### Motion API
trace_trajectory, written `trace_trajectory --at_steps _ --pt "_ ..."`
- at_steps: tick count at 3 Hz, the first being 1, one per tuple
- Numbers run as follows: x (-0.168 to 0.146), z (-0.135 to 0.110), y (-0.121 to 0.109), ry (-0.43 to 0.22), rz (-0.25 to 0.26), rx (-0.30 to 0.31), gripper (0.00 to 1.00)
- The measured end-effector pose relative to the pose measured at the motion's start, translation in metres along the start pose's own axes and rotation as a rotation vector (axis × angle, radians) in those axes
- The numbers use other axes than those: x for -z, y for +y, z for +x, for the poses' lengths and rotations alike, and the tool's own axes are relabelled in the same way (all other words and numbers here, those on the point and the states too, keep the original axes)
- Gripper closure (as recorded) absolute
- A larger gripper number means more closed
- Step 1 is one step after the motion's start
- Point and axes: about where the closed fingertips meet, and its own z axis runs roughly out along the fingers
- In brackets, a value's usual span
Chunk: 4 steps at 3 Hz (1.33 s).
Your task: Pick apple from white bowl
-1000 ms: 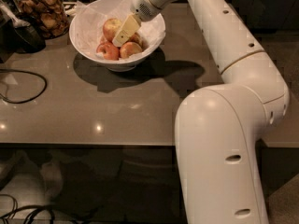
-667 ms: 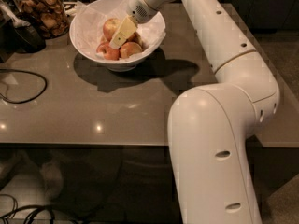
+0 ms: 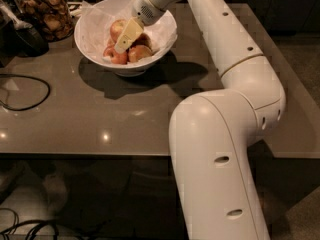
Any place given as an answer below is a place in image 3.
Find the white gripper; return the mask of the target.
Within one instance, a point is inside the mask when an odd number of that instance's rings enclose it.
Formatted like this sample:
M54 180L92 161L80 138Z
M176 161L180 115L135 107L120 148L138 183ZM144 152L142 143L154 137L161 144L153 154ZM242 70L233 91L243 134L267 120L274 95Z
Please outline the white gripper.
M155 24L164 11L158 9L150 0L133 0L131 17L124 26L114 46L119 54L124 53L139 38L144 26Z

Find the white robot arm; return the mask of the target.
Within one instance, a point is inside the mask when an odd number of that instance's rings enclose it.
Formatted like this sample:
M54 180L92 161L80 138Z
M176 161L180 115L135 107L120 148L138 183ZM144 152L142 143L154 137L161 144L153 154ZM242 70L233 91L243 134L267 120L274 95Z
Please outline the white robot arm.
M179 0L134 0L117 41L155 23ZM247 148L273 129L285 109L282 84L224 0L187 0L223 84L183 100L169 124L169 146L189 240L270 240Z

